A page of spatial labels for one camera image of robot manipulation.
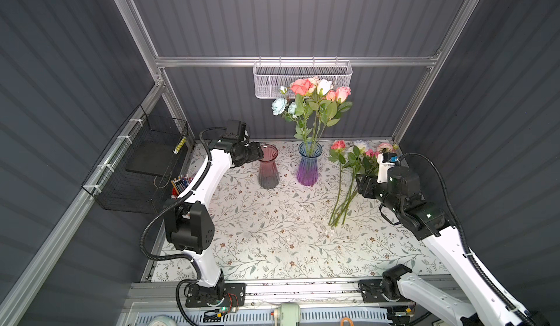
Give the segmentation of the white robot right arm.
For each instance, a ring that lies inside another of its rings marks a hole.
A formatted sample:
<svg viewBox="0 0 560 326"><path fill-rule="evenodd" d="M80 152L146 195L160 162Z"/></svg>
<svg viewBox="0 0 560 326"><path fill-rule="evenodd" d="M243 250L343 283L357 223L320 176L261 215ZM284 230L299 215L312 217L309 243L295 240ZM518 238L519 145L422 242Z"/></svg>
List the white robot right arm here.
<svg viewBox="0 0 560 326"><path fill-rule="evenodd" d="M501 285L468 246L455 215L424 199L418 174L397 166L377 177L358 175L358 193L391 210L446 267L467 297L463 302L425 282L398 264L383 273L381 291L388 301L403 298L423 306L448 325L549 325Z"/></svg>

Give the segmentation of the pink coral rose stem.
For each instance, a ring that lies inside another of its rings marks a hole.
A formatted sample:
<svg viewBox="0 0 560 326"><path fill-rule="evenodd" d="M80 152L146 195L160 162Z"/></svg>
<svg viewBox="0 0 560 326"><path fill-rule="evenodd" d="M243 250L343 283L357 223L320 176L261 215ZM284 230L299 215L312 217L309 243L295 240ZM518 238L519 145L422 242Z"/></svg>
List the pink coral rose stem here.
<svg viewBox="0 0 560 326"><path fill-rule="evenodd" d="M328 92L322 100L320 109L322 123L327 127L335 126L341 120L342 115L351 109L352 102L348 101L350 96L351 88L347 86Z"/></svg>

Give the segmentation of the pale pink rose stem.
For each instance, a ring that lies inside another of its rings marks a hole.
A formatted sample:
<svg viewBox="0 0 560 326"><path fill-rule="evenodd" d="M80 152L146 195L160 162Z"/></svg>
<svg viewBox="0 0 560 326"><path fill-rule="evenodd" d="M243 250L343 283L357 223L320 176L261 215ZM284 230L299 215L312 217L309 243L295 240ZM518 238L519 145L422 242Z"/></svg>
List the pale pink rose stem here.
<svg viewBox="0 0 560 326"><path fill-rule="evenodd" d="M369 149L365 152L365 155L369 158L375 158L377 159L379 155L384 154L384 153L393 153L395 152L395 148L394 145L390 144L390 143L381 143L377 146L376 149L372 150Z"/></svg>

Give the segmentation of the purple blue glass vase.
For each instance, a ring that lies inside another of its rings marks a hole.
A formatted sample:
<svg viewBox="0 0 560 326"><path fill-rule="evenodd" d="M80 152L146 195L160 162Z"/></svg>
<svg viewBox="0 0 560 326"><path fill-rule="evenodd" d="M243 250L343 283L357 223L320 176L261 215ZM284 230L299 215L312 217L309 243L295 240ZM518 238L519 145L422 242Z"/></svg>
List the purple blue glass vase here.
<svg viewBox="0 0 560 326"><path fill-rule="evenodd" d="M322 146L319 142L302 142L298 146L300 163L297 168L297 181L303 186L312 186L319 179L319 157L322 155Z"/></svg>

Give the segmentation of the pink peony flower stem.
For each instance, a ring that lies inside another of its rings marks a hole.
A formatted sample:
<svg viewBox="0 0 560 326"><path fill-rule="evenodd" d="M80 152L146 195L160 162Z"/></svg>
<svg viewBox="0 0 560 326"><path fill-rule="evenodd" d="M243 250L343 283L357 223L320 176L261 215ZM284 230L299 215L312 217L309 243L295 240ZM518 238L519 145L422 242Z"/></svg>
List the pink peony flower stem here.
<svg viewBox="0 0 560 326"><path fill-rule="evenodd" d="M303 142L315 142L316 112L319 108L316 99L316 88L318 80L314 78L302 78L293 82L290 86L297 103L295 137Z"/></svg>

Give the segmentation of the cream pink rose stem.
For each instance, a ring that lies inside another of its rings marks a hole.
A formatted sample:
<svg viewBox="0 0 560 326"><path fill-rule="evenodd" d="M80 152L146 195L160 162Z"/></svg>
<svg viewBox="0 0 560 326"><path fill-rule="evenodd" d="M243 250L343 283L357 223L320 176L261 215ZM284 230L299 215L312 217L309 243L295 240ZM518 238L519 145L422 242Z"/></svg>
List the cream pink rose stem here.
<svg viewBox="0 0 560 326"><path fill-rule="evenodd" d="M318 120L316 133L315 133L316 141L319 141L319 138L324 133L326 124L329 120L328 109L329 109L329 105L331 104L331 100L329 100L328 94L332 91L332 89L333 89L332 81L326 79L321 79L319 81L319 85L317 87L317 99L316 99L316 102L319 106L316 112L316 117Z"/></svg>

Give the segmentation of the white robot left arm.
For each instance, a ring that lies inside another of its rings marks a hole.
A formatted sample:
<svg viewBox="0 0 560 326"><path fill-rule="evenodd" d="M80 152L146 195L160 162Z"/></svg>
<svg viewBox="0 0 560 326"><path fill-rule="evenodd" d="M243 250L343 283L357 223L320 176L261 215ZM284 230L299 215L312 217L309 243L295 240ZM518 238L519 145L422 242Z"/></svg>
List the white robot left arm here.
<svg viewBox="0 0 560 326"><path fill-rule="evenodd" d="M195 270L191 281L192 299L217 304L225 294L222 269L217 266L211 243L215 227L209 205L221 179L231 168L259 161L263 150L258 142L246 144L218 139L206 149L207 156L192 183L164 215L166 241L179 253L178 259L187 259Z"/></svg>

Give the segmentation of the pink grey glass vase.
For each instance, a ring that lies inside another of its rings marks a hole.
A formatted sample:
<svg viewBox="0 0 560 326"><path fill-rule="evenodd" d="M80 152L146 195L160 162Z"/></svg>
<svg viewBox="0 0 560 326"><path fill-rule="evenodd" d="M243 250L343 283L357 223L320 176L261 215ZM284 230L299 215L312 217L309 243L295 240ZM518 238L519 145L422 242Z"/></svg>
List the pink grey glass vase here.
<svg viewBox="0 0 560 326"><path fill-rule="evenodd" d="M273 145L262 145L263 157L259 160L259 185L267 190L274 189L279 184L279 172L276 159L279 151Z"/></svg>

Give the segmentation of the white blue rose stem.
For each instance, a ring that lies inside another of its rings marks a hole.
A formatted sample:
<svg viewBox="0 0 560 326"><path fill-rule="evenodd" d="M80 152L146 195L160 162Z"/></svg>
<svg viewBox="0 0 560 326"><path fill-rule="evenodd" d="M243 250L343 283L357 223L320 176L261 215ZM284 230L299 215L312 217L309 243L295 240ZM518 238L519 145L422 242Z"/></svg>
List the white blue rose stem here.
<svg viewBox="0 0 560 326"><path fill-rule="evenodd" d="M344 169L350 172L349 189L346 197L341 205L340 214L338 215L339 222L344 225L349 212L349 207L354 197L357 195L357 189L354 185L356 176L363 174L370 174L373 166L373 161L369 157L368 145L363 141L356 141L344 154L345 162Z"/></svg>

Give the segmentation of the light blue peony flower stem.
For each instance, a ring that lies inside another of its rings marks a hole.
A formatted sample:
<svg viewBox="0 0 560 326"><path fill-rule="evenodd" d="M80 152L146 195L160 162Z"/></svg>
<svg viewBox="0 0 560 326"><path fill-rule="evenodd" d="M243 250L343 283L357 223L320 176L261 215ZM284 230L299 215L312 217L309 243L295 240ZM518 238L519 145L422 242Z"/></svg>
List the light blue peony flower stem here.
<svg viewBox="0 0 560 326"><path fill-rule="evenodd" d="M280 87L280 97L276 98L271 104L272 114L280 116L287 122L296 122L297 103L291 88Z"/></svg>

